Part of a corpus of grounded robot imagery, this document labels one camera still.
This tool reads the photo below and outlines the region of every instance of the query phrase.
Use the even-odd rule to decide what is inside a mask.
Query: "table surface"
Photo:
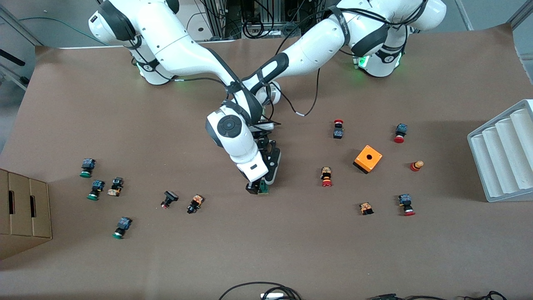
[[[280,40],[214,43],[239,76]],[[0,298],[217,299],[246,281],[275,281],[306,299],[397,293],[452,298],[498,290],[531,299],[533,202],[487,203],[466,135],[533,96],[509,26],[419,34],[387,78],[353,69],[339,53],[321,70],[307,117],[276,105],[282,159],[268,196],[246,181],[205,132],[225,97],[214,82],[149,85],[124,49],[37,49],[39,62],[0,167],[49,182],[53,240],[4,260]],[[316,75],[283,78],[306,111]],[[333,120],[344,137],[332,138]],[[404,144],[392,141],[409,125]],[[365,145],[383,158],[370,174],[352,165]],[[125,178],[119,198],[85,197],[92,179]],[[418,172],[409,163],[423,160]],[[320,169],[333,187],[320,186]],[[159,204],[166,190],[180,197]],[[188,215],[195,194],[202,209]],[[410,193],[416,215],[396,195]],[[375,213],[362,216],[359,204]],[[133,224],[111,237],[122,216]],[[236,290],[257,299],[267,287]]]

